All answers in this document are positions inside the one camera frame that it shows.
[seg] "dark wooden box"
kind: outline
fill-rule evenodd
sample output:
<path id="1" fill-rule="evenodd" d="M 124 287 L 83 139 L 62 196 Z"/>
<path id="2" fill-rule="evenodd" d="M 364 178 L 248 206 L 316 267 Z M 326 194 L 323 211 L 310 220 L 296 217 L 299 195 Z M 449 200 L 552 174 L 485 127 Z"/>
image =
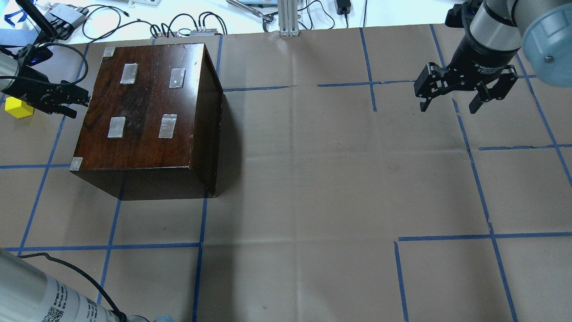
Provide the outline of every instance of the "dark wooden box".
<path id="1" fill-rule="evenodd" d="M 70 171 L 121 200 L 213 197 L 222 104 L 204 44 L 106 49 Z M 162 122 L 172 138 L 159 138 Z"/>

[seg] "silver tape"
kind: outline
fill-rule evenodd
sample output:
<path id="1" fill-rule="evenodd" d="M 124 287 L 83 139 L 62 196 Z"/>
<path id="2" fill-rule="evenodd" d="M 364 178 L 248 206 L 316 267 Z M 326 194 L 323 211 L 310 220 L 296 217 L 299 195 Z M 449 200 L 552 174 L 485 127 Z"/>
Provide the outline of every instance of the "silver tape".
<path id="1" fill-rule="evenodd" d="M 125 127 L 125 116 L 112 117 L 109 121 L 108 138 L 118 139 L 123 137 L 123 128 Z"/>
<path id="2" fill-rule="evenodd" d="M 169 88 L 182 88 L 185 81 L 185 69 L 173 68 L 171 69 L 171 79 L 169 80 Z"/>
<path id="3" fill-rule="evenodd" d="M 84 159 L 80 156 L 74 156 L 73 159 L 71 159 L 70 171 L 79 171 L 80 166 L 81 166 L 81 162 L 83 160 Z"/>
<path id="4" fill-rule="evenodd" d="M 125 64 L 123 66 L 123 74 L 121 75 L 121 84 L 135 84 L 137 75 L 137 64 Z"/>
<path id="5" fill-rule="evenodd" d="M 115 47 L 106 47 L 104 50 L 104 57 L 113 57 L 115 53 Z"/>
<path id="6" fill-rule="evenodd" d="M 159 139 L 172 139 L 176 122 L 176 114 L 163 114 L 161 128 L 159 129 Z"/>

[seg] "qr code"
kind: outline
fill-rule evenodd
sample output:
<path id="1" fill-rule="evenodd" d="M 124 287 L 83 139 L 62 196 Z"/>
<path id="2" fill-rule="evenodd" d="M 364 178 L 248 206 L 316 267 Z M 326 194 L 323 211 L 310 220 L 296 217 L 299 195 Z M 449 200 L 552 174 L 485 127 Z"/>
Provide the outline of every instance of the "qr code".
<path id="1" fill-rule="evenodd" d="M 48 311 L 46 317 L 43 318 L 42 322 L 59 322 L 62 316 L 63 311 L 60 311 L 55 307 L 51 307 L 50 311 Z"/>

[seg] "yellow cube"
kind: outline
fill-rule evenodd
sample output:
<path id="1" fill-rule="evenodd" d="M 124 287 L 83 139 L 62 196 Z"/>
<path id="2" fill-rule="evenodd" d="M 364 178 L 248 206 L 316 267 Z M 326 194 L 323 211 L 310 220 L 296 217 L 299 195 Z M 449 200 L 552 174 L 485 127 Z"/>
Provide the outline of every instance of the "yellow cube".
<path id="1" fill-rule="evenodd" d="M 6 98 L 6 107 L 4 111 L 12 114 L 17 119 L 21 119 L 26 116 L 34 114 L 34 108 L 25 102 L 16 99 L 15 97 Z"/>

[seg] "cable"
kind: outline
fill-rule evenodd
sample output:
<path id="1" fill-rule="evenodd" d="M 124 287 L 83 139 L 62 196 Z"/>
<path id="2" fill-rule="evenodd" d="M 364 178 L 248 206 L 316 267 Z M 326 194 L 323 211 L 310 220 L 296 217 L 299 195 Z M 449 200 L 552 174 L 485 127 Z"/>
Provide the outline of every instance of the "cable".
<path id="1" fill-rule="evenodd" d="M 310 13 L 310 8 L 308 6 L 308 0 L 306 0 L 306 12 L 308 13 L 308 19 L 310 19 L 310 29 L 314 28 L 314 22 L 312 21 L 312 14 Z"/>
<path id="2" fill-rule="evenodd" d="M 176 20 L 178 17 L 182 17 L 182 16 L 186 16 L 186 17 L 191 18 L 191 19 L 193 20 L 193 24 L 194 24 L 195 30 L 198 31 L 197 21 L 193 18 L 192 15 L 187 14 L 187 13 L 180 13 L 180 14 L 176 15 L 176 16 L 171 20 L 171 22 L 169 23 L 169 29 L 171 28 L 171 26 L 173 26 L 173 23 L 175 22 L 175 20 Z"/>
<path id="3" fill-rule="evenodd" d="M 76 52 L 78 55 L 80 55 L 81 61 L 85 65 L 85 70 L 84 70 L 84 74 L 78 80 L 73 81 L 71 83 L 62 83 L 62 84 L 50 83 L 48 81 L 41 81 L 41 80 L 36 80 L 36 79 L 30 78 L 30 77 L 22 77 L 22 76 L 0 76 L 0 80 L 4 80 L 4 79 L 27 80 L 27 81 L 32 81 L 34 83 L 51 85 L 51 86 L 71 86 L 71 85 L 75 85 L 75 84 L 81 82 L 82 80 L 84 80 L 85 77 L 88 75 L 88 61 L 87 61 L 87 59 L 85 59 L 84 54 L 82 52 L 80 52 L 79 50 L 77 50 L 76 48 L 73 48 L 70 45 L 60 44 L 57 42 L 47 42 L 45 44 L 42 44 L 40 47 L 51 47 L 51 46 L 60 46 L 60 47 L 68 48 L 68 49 L 71 49 L 74 52 Z"/>
<path id="4" fill-rule="evenodd" d="M 367 17 L 367 0 L 365 5 L 363 6 L 363 28 L 366 27 L 366 17 Z"/>
<path id="5" fill-rule="evenodd" d="M 117 315 L 121 321 L 125 321 L 127 319 L 127 316 L 121 312 L 119 310 L 119 308 L 117 307 L 117 305 L 113 302 L 113 300 L 111 299 L 111 297 L 109 297 L 109 295 L 104 291 L 104 289 L 101 287 L 101 285 L 96 282 L 91 276 L 89 276 L 86 272 L 84 272 L 83 270 L 81 270 L 80 268 L 76 267 L 73 264 L 70 264 L 66 261 L 60 260 L 58 258 L 54 258 L 50 255 L 48 255 L 47 253 L 34 253 L 34 254 L 29 254 L 29 255 L 20 255 L 18 256 L 21 259 L 24 258 L 31 258 L 31 257 L 37 257 L 37 256 L 44 256 L 46 257 L 49 261 L 53 261 L 56 262 L 58 264 L 62 264 L 65 267 L 71 268 L 73 270 L 75 270 L 77 273 L 79 273 L 81 276 L 83 276 L 84 278 L 86 278 L 90 283 L 93 284 L 93 286 L 95 286 L 97 288 L 97 290 L 101 293 L 101 296 L 103 296 L 105 298 L 105 300 L 109 303 L 109 305 L 112 308 L 112 312 Z"/>
<path id="6" fill-rule="evenodd" d="M 333 29 L 333 28 L 336 26 L 336 21 L 335 21 L 334 18 L 332 18 L 332 16 L 329 15 L 328 12 L 324 9 L 324 5 L 322 4 L 322 2 L 321 2 L 320 0 L 313 0 L 312 2 L 310 2 L 309 5 L 307 5 L 307 6 L 303 7 L 303 8 L 301 8 L 301 9 L 298 9 L 298 11 L 302 11 L 302 10 L 308 9 L 308 8 L 309 8 L 311 5 L 313 5 L 315 2 L 317 2 L 317 3 L 320 4 L 320 6 L 321 6 L 321 8 L 322 8 L 322 11 L 324 12 L 324 14 L 326 14 L 326 15 L 332 20 L 332 26 L 331 26 L 330 28 L 328 28 L 328 29 Z M 275 11 L 275 12 L 269 13 L 269 14 L 267 14 L 267 15 L 274 17 L 274 16 L 277 15 L 277 14 L 278 14 L 278 11 Z M 266 28 L 266 25 L 265 25 L 264 23 L 262 24 L 262 28 L 263 28 L 264 32 L 266 32 L 266 33 L 268 32 L 268 29 Z"/>
<path id="7" fill-rule="evenodd" d="M 117 29 L 121 26 L 121 13 L 123 13 L 126 17 L 129 17 L 129 13 L 128 13 L 127 11 L 123 11 L 123 10 L 121 10 L 120 8 L 114 7 L 114 6 L 89 5 L 89 6 L 87 6 L 87 7 L 84 7 L 84 9 L 87 9 L 87 8 L 90 8 L 90 7 L 95 7 L 95 6 L 97 6 L 97 8 L 95 8 L 92 12 L 90 12 L 89 14 L 87 14 L 87 15 L 85 16 L 86 19 L 85 19 L 85 21 L 84 21 L 84 22 L 82 23 L 82 25 L 81 25 L 81 32 L 84 34 L 84 36 L 85 36 L 87 39 L 90 39 L 90 40 L 95 40 L 95 39 L 97 39 L 97 38 L 89 37 L 89 36 L 85 33 L 85 25 L 86 25 L 86 23 L 88 22 L 88 20 L 90 19 L 90 17 L 92 16 L 92 14 L 94 14 L 95 12 L 97 12 L 97 10 L 101 10 L 101 9 L 111 9 L 111 10 L 115 11 L 115 13 L 117 13 L 117 17 L 118 17 L 117 26 L 115 27 L 115 29 L 112 29 L 112 30 L 110 30 L 109 32 L 107 32 L 107 33 L 110 33 L 110 32 L 111 32 L 111 33 L 110 33 L 109 35 L 107 35 L 106 37 L 111 36 L 111 34 L 113 34 L 113 32 L 115 32 L 115 30 L 117 30 Z"/>
<path id="8" fill-rule="evenodd" d="M 203 13 L 201 13 L 200 15 L 198 15 L 198 25 L 201 26 L 201 17 L 202 15 L 205 14 L 205 16 L 202 18 L 202 26 L 205 27 L 205 20 L 208 16 L 213 15 L 217 18 L 217 20 L 220 23 L 220 26 L 223 28 L 223 34 L 228 34 L 228 30 L 227 30 L 227 25 L 224 23 L 224 20 L 217 14 L 211 12 L 211 11 L 205 11 Z"/>
<path id="9" fill-rule="evenodd" d="M 91 44 L 92 42 L 96 42 L 96 41 L 98 41 L 98 40 L 101 40 L 101 39 L 103 39 L 103 38 L 107 38 L 107 37 L 111 36 L 114 32 L 116 32 L 117 30 L 119 30 L 119 29 L 121 29 L 121 28 L 123 28 L 123 27 L 127 27 L 127 26 L 129 26 L 129 25 L 132 25 L 132 24 L 134 24 L 134 23 L 138 23 L 138 22 L 144 22 L 144 23 L 147 23 L 149 26 L 153 26 L 153 24 L 150 23 L 149 21 L 137 19 L 137 20 L 135 20 L 135 21 L 128 22 L 128 23 L 126 23 L 126 24 L 124 24 L 124 25 L 121 25 L 121 26 L 119 26 L 119 27 L 117 27 L 117 28 L 114 28 L 114 29 L 108 31 L 107 33 L 105 33 L 105 34 L 99 36 L 98 38 L 95 38 L 95 39 L 91 40 L 91 41 L 89 42 L 89 44 Z"/>

